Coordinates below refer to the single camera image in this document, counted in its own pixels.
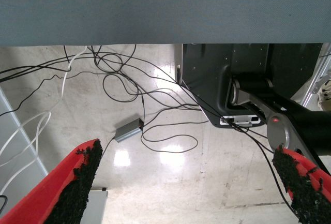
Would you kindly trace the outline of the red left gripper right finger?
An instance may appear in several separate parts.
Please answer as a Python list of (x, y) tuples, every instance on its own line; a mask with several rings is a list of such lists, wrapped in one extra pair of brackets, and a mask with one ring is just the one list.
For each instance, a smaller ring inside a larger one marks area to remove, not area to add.
[(274, 151), (273, 165), (300, 223), (330, 223), (330, 175), (287, 148)]

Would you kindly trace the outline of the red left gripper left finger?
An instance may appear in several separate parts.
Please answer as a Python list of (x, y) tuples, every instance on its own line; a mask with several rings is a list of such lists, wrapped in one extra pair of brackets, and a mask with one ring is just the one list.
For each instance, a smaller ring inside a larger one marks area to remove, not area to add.
[(80, 223), (102, 152), (99, 139), (78, 145), (1, 223)]

